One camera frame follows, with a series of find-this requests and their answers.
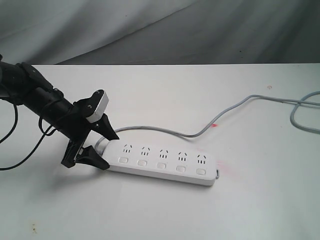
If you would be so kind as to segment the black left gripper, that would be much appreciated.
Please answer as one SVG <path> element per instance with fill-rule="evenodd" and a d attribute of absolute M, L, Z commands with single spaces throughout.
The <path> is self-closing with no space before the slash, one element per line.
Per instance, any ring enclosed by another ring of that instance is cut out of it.
<path fill-rule="evenodd" d="M 83 115 L 87 99 L 80 99 L 71 104 L 63 98 L 53 104 L 53 126 L 69 139 L 61 164 L 65 167 L 83 164 L 107 170 L 110 168 L 109 163 L 92 145 L 83 147 L 83 144 L 93 129 L 108 141 L 119 140 L 119 137 L 105 113 L 94 124 L 87 121 Z"/>

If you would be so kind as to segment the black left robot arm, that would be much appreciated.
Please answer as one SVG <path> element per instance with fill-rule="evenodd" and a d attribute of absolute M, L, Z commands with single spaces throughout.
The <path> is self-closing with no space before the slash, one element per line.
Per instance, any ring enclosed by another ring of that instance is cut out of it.
<path fill-rule="evenodd" d="M 93 146 L 83 146 L 91 131 L 107 140 L 119 139 L 105 114 L 109 98 L 104 90 L 98 89 L 91 97 L 70 103 L 63 92 L 53 87 L 32 65 L 1 61 L 0 98 L 14 107 L 24 105 L 38 115 L 39 128 L 46 121 L 50 126 L 42 132 L 44 137 L 59 131 L 69 139 L 61 161 L 65 167 L 84 164 L 109 169 L 109 163 Z"/>

